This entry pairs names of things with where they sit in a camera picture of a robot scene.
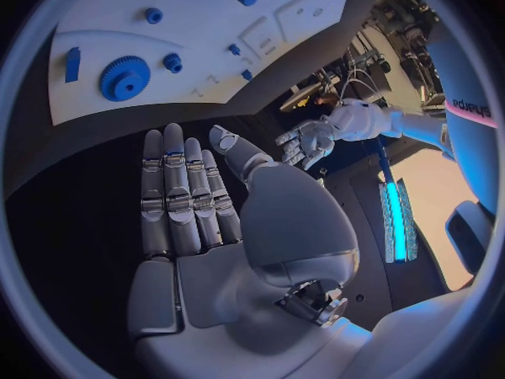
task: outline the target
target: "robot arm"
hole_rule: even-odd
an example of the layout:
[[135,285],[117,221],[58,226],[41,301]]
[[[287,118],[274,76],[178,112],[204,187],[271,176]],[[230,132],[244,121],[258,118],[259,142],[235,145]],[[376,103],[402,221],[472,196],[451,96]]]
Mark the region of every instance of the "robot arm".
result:
[[284,163],[290,165],[302,161],[307,170],[321,158],[330,154],[334,141],[362,141],[379,134],[411,137],[441,149],[454,157],[450,146],[447,126],[441,120],[424,115],[403,114],[400,109],[382,109],[376,104],[359,99],[344,99],[329,116],[320,120],[308,120],[276,139],[284,145]]

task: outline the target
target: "blue led light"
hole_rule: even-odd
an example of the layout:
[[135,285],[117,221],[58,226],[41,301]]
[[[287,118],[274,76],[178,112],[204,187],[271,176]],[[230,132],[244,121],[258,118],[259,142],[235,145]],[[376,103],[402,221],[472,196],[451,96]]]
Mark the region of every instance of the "blue led light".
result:
[[393,227],[395,230],[395,260],[405,261],[407,249],[405,245],[405,225],[403,224],[400,197],[398,196],[398,191],[396,191],[395,183],[387,183],[386,188],[391,204],[391,214],[393,216]]

